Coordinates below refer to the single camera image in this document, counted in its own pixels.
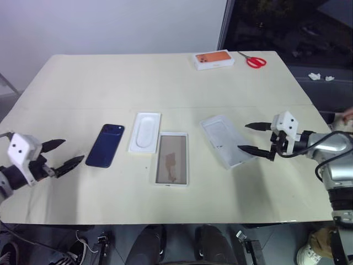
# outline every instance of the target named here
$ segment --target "scissors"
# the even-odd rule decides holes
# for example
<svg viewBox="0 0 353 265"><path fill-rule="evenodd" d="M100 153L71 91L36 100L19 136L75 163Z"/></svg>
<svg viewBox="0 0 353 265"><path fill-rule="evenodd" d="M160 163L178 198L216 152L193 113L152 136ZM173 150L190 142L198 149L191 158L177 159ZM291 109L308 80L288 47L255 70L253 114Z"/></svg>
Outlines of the scissors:
<svg viewBox="0 0 353 265"><path fill-rule="evenodd" d="M252 68L261 68L266 65L266 61L262 58L250 57L238 51L239 54L243 55L247 59L247 64Z"/></svg>

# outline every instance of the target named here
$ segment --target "person's hand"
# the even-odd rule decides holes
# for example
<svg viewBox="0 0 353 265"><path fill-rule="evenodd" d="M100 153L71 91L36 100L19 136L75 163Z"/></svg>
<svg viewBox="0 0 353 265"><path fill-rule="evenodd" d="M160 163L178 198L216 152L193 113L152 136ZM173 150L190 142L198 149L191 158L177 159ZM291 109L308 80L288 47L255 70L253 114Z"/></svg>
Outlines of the person's hand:
<svg viewBox="0 0 353 265"><path fill-rule="evenodd" d="M347 125L349 120L353 120L353 107L343 112L343 122Z"/></svg>

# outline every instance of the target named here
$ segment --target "white table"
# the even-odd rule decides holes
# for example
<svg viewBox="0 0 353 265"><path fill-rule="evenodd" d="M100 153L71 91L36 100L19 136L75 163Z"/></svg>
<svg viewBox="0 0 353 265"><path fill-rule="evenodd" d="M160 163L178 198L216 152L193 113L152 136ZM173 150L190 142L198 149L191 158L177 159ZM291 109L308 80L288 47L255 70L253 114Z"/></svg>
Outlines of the white table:
<svg viewBox="0 0 353 265"><path fill-rule="evenodd" d="M224 114L253 145L270 132L244 127L289 110L304 129L328 132L319 113L275 52L248 52L268 64L255 70L233 53L232 67L196 71L189 54L56 55L0 124L41 141L67 142L45 154L50 166L87 155L103 124L126 130L107 169L82 162L60 179L24 187L0 208L4 222L27 224L226 223L330 220L316 162L264 158L225 170L200 120ZM162 113L161 131L189 134L188 187L154 185L156 155L128 153L138 112ZM0 161L8 141L0 139Z"/></svg>

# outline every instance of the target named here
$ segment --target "orange phone box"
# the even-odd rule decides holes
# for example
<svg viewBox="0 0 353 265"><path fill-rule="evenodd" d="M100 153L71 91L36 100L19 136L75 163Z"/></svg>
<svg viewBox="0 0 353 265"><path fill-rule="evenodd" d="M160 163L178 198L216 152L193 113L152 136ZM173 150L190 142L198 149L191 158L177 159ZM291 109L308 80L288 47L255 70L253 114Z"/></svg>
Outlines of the orange phone box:
<svg viewBox="0 0 353 265"><path fill-rule="evenodd" d="M227 50L194 54L192 59L196 70L232 66L234 64L234 59Z"/></svg>

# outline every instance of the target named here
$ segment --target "paper scrap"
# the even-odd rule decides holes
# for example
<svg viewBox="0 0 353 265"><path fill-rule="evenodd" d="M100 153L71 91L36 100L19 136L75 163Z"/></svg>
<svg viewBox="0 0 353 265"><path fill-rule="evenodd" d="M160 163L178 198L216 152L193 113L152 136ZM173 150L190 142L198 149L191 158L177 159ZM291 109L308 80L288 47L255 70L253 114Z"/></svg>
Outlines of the paper scrap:
<svg viewBox="0 0 353 265"><path fill-rule="evenodd" d="M333 79L335 79L333 76L326 76L325 77L326 81L332 81Z"/></svg>
<svg viewBox="0 0 353 265"><path fill-rule="evenodd" d="M321 75L319 73L310 73L310 74L308 74L308 76L310 77L311 80L320 80L321 79Z"/></svg>

